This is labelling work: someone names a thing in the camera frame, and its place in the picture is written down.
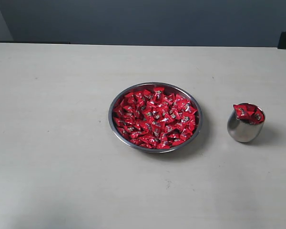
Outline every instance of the table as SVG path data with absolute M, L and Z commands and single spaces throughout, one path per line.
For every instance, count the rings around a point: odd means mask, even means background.
M 142 82 L 185 89 L 204 113 L 184 149 L 122 143 L 107 112 Z M 249 144 L 232 105 L 266 113 Z M 0 43 L 0 229 L 286 229 L 286 51 Z

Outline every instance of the bowl rim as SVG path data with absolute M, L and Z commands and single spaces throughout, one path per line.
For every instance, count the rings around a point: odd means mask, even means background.
M 155 85 L 163 85 L 163 86 L 167 86 L 167 87 L 172 87 L 172 88 L 175 88 L 179 91 L 181 91 L 182 93 L 184 93 L 185 95 L 187 95 L 190 99 L 191 99 L 191 102 L 193 102 L 195 105 L 196 105 L 196 108 L 198 110 L 198 115 L 199 115 L 199 123 L 198 123 L 198 127 L 196 128 L 195 132 L 193 133 L 193 135 L 187 140 L 185 141 L 184 143 L 178 145 L 178 146 L 174 146 L 174 147 L 171 147 L 169 149 L 148 149 L 148 148 L 144 148 L 144 147 L 140 147 L 140 146 L 137 146 L 131 142 L 129 142 L 128 140 L 126 140 L 125 138 L 122 137 L 122 135 L 118 132 L 118 130 L 115 128 L 115 125 L 114 125 L 114 122 L 113 122 L 113 118 L 112 118 L 112 113 L 113 113 L 113 107 L 114 105 L 116 104 L 117 100 L 124 94 L 126 94 L 129 90 L 131 89 L 134 89 L 138 86 L 144 86 L 144 85 L 151 85 L 151 84 L 155 84 Z M 175 85 L 171 85 L 171 84 L 168 84 L 168 83 L 159 83 L 159 82 L 147 82 L 147 83 L 139 83 L 139 84 L 136 84 L 136 85 L 133 85 L 133 86 L 130 86 L 128 88 L 126 88 L 125 90 L 123 90 L 122 92 L 120 92 L 115 98 L 114 100 L 112 101 L 111 105 L 110 105 L 110 108 L 109 108 L 109 111 L 108 111 L 108 120 L 109 120 L 109 124 L 110 124 L 110 127 L 111 129 L 113 130 L 114 134 L 122 141 L 124 142 L 125 144 L 127 144 L 128 146 L 130 147 L 133 147 L 133 148 L 136 148 L 136 149 L 139 149 L 141 151 L 144 151 L 144 152 L 148 152 L 148 153 L 166 153 L 166 152 L 170 152 L 170 151 L 173 151 L 173 150 L 177 150 L 187 144 L 189 144 L 191 141 L 194 140 L 194 138 L 197 137 L 197 135 L 200 133 L 201 131 L 201 128 L 202 128 L 202 124 L 203 124 L 203 114 L 202 114 L 202 110 L 200 108 L 200 105 L 199 103 L 188 93 L 186 92 L 185 90 L 175 86 Z

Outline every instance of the stainless steel cup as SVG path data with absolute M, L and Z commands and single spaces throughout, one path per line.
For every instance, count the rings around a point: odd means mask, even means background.
M 259 107 L 257 107 L 264 115 L 264 119 L 265 117 L 265 113 L 263 112 L 263 110 Z M 262 127 L 264 125 L 263 121 L 262 123 L 259 123 L 257 125 L 251 125 L 249 123 L 246 123 L 240 119 L 238 119 L 236 117 L 236 112 L 233 111 L 228 123 L 227 123 L 227 130 L 229 135 L 238 142 L 250 142 L 253 139 L 255 139 L 259 133 L 262 130 Z

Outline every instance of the metal bowl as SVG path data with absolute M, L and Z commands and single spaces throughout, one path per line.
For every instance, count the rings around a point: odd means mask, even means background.
M 184 98 L 186 98 L 186 99 L 191 101 L 192 107 L 194 107 L 194 108 L 196 108 L 198 110 L 198 113 L 195 114 L 196 122 L 198 122 L 198 126 L 195 129 L 193 135 L 187 141 L 185 141 L 184 143 L 182 143 L 182 144 L 180 144 L 178 146 L 171 147 L 169 149 L 147 149 L 147 148 L 140 147 L 140 146 L 137 146 L 137 145 L 129 142 L 128 140 L 123 138 L 122 135 L 119 133 L 119 131 L 116 129 L 115 123 L 114 123 L 113 118 L 112 118 L 112 116 L 113 116 L 113 108 L 117 104 L 119 104 L 121 102 L 121 100 L 123 99 L 125 94 L 127 94 L 129 92 L 141 91 L 141 90 L 144 90 L 144 89 L 153 91 L 153 89 L 155 87 L 164 87 L 165 88 L 164 93 L 166 93 L 166 94 L 174 93 L 174 94 L 179 94 L 179 95 L 183 96 Z M 185 145 L 189 144 L 199 134 L 199 132 L 201 130 L 201 127 L 202 127 L 202 122 L 203 122 L 203 116 L 202 116 L 201 108 L 200 108 L 198 102 L 188 92 L 186 92 L 186 91 L 182 90 L 181 88 L 176 87 L 174 85 L 170 85 L 170 84 L 167 84 L 167 83 L 155 83 L 155 82 L 140 83 L 140 84 L 131 86 L 131 87 L 125 89 L 124 91 L 122 91 L 121 93 L 119 93 L 115 97 L 115 99 L 113 100 L 113 102 L 110 105 L 109 112 L 108 112 L 108 119 L 109 119 L 109 124 L 110 124 L 111 129 L 113 130 L 115 135 L 122 142 L 124 142 L 125 144 L 129 145 L 132 148 L 139 149 L 139 150 L 142 150 L 144 152 L 156 153 L 156 154 L 158 154 L 158 153 L 166 153 L 166 152 L 170 152 L 170 151 L 173 151 L 173 150 L 177 150 L 177 149 L 180 149 L 180 148 L 184 147 Z

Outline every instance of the red candy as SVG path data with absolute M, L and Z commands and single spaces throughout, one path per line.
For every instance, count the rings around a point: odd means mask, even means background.
M 262 123 L 265 119 L 263 112 L 253 104 L 233 105 L 238 119 L 251 125 Z
M 126 94 L 113 109 L 113 120 L 119 133 L 131 143 L 148 149 L 169 149 L 193 135 L 196 111 L 188 99 L 155 87 L 153 91 Z M 245 115 L 264 120 L 255 106 L 246 108 Z

